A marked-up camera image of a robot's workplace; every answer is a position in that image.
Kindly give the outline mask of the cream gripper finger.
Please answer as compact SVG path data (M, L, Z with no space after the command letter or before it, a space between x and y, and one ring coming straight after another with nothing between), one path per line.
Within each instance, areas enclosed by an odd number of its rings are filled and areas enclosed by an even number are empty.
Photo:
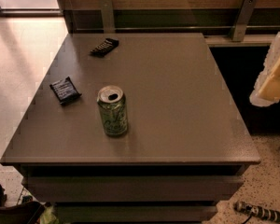
M280 32L270 45L263 66L249 96L250 103L260 107L280 101Z

